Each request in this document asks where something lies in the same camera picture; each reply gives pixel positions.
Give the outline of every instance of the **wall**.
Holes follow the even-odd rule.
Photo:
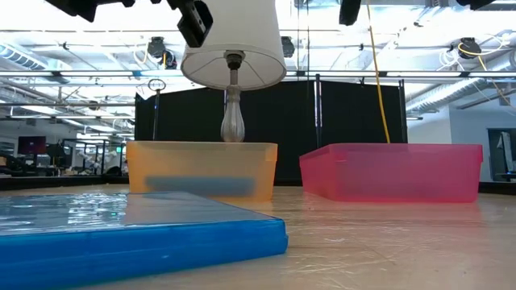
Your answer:
[[[450,144],[452,129],[448,107],[435,114],[424,114],[422,121],[407,121],[409,143]]]
[[[453,143],[480,144],[484,162],[481,181],[493,181],[489,166],[488,129],[516,128],[516,116],[500,110],[450,110],[451,140]]]

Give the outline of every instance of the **monitor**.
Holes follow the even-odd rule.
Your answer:
[[[47,138],[45,136],[18,137],[18,154],[45,154],[47,153]]]

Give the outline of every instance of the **orange plastic bin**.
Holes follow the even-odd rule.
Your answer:
[[[277,145],[127,143],[132,193],[183,191],[222,201],[270,201]]]

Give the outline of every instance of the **wooden table surface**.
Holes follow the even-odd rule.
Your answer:
[[[119,192],[128,187],[0,194]],[[279,187],[270,203],[240,206],[285,219],[285,255],[83,289],[516,289],[514,197],[481,195],[472,205],[342,204]]]

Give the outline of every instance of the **black partition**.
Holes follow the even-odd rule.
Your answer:
[[[322,145],[385,142],[375,86],[321,82]],[[317,149],[315,82],[281,82],[242,92],[244,142],[276,143],[276,184],[301,184],[299,156]],[[400,94],[382,87],[393,142],[402,142]],[[136,101],[136,140],[151,140],[154,97]],[[157,140],[220,142],[224,92],[194,89],[160,96]]]
[[[316,149],[314,82],[243,92],[245,142],[277,143],[276,184],[301,184],[299,156]]]
[[[381,86],[385,118],[392,143],[406,143],[400,89]],[[321,82],[322,146],[332,143],[385,143],[377,87]]]
[[[135,140],[152,140],[156,97],[136,96]],[[219,142],[224,118],[224,92],[191,89],[162,93],[156,139],[159,141]]]

